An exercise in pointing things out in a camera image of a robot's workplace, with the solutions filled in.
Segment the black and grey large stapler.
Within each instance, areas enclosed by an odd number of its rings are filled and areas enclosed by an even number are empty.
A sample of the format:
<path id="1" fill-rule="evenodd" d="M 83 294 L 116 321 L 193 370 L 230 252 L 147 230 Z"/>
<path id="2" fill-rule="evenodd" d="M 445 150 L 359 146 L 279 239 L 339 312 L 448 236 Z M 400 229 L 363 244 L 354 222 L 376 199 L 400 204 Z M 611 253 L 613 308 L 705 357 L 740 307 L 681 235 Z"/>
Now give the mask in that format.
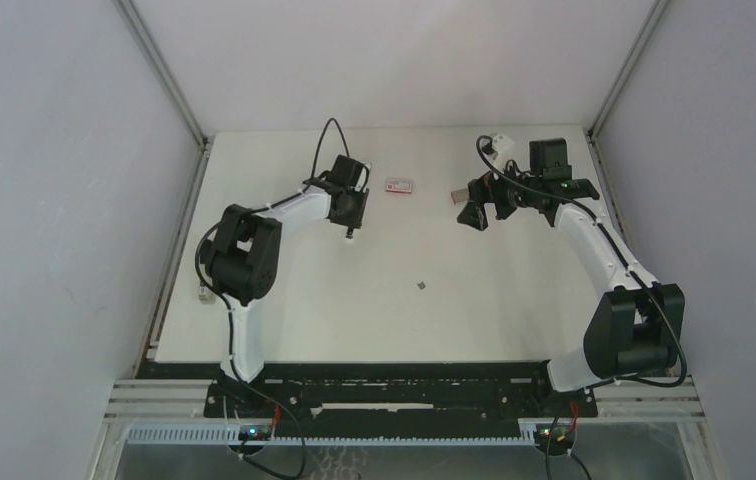
<path id="1" fill-rule="evenodd" d="M 199 284 L 198 299 L 203 304 L 209 304 L 216 301 L 216 295 L 206 286 L 204 282 Z"/>

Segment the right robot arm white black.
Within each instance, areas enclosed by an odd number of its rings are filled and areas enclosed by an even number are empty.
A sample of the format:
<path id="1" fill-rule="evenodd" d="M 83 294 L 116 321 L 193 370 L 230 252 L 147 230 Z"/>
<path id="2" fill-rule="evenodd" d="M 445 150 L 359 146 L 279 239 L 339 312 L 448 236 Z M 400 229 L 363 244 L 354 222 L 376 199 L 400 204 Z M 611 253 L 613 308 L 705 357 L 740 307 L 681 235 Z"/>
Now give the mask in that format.
<path id="1" fill-rule="evenodd" d="M 475 150 L 487 171 L 467 185 L 458 223 L 478 231 L 488 227 L 487 205 L 497 219 L 533 209 L 577 255 L 598 296 L 580 345 L 550 359 L 545 380 L 533 388 L 532 402 L 546 416 L 559 415 L 572 391 L 618 380 L 674 388 L 689 365 L 681 344 L 685 296 L 675 283 L 663 284 L 631 252 L 616 232 L 593 182 L 576 178 L 563 138 L 529 144 L 529 166 L 521 169 L 513 141 L 481 135 Z"/>

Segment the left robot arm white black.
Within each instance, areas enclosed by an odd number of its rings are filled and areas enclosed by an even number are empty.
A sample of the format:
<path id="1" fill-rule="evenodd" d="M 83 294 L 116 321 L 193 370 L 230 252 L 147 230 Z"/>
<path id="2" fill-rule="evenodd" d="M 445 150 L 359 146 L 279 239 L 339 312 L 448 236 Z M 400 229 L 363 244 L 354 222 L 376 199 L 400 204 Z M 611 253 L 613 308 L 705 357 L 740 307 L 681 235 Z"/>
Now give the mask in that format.
<path id="1" fill-rule="evenodd" d="M 260 304 L 278 274 L 282 242 L 301 229 L 328 221 L 351 239 L 362 227 L 371 165 L 339 155 L 331 169 L 303 182 L 296 193 L 256 208 L 232 204 L 205 233 L 195 253 L 200 283 L 225 304 L 228 343 L 222 371 L 237 380 L 228 404 L 244 417 L 265 407 L 265 388 L 255 383 L 264 368 Z"/>

